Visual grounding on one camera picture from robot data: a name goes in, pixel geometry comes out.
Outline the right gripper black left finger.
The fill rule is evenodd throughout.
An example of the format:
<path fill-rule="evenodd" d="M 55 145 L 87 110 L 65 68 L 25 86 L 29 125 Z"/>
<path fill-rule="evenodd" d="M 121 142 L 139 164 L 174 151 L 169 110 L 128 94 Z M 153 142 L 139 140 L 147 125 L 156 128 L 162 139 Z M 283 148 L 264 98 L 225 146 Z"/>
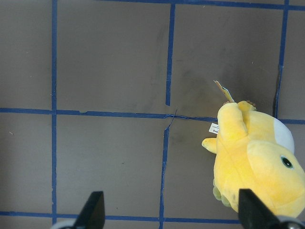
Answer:
<path fill-rule="evenodd" d="M 105 224 L 105 206 L 103 191 L 94 191 L 77 217 L 75 229 L 102 229 Z"/>

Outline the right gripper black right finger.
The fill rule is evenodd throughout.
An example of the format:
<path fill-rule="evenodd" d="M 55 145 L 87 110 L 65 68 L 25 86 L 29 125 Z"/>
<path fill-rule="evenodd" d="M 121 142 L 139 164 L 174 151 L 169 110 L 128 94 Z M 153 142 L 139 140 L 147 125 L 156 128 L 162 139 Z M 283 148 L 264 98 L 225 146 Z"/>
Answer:
<path fill-rule="evenodd" d="M 250 189 L 239 190 L 238 218 L 244 229 L 280 229 L 280 220 Z"/>

